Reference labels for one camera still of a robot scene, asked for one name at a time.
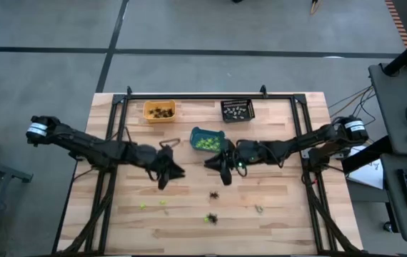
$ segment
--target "table leg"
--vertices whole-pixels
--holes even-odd
[[[341,162],[343,170],[345,171],[345,174],[355,171],[356,169],[365,166],[372,161],[376,161],[380,158],[382,153],[392,153],[391,142],[389,141],[388,136],[384,136],[382,139],[372,143],[364,150],[344,159]]]

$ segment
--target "white label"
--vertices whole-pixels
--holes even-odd
[[[46,130],[48,128],[48,126],[45,126],[43,124],[38,124],[38,123],[32,123],[31,124],[31,128],[37,128],[37,129],[41,129],[41,130]]]
[[[362,121],[352,121],[352,122],[348,122],[347,124],[345,124],[345,129],[351,127],[351,126],[363,126],[363,122]]]
[[[41,129],[38,129],[38,128],[32,128],[32,127],[30,127],[30,128],[27,130],[27,132],[37,133],[37,134],[39,134],[39,135],[46,136],[46,132],[45,132],[45,131],[42,131]]]
[[[351,127],[351,132],[358,131],[358,130],[366,130],[366,128],[364,128],[364,126]]]

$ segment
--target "black basket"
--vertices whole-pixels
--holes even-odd
[[[226,123],[250,121],[255,117],[251,99],[221,101],[221,113]]]

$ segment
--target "blue bowl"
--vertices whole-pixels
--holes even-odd
[[[191,138],[189,141],[191,142],[192,148],[196,149],[197,151],[207,151],[211,153],[219,153],[221,151],[221,147],[223,143],[225,143],[224,137],[226,134],[223,131],[207,131],[204,129],[200,129],[199,127],[194,127],[191,131]],[[211,150],[206,148],[197,147],[197,142],[201,139],[208,139],[208,138],[219,138],[219,149],[218,150]]]

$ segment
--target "white paper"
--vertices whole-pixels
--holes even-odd
[[[363,150],[365,146],[355,146],[351,149],[350,156]],[[358,183],[383,189],[383,166],[378,159],[365,166],[358,168],[348,175],[348,179]]]

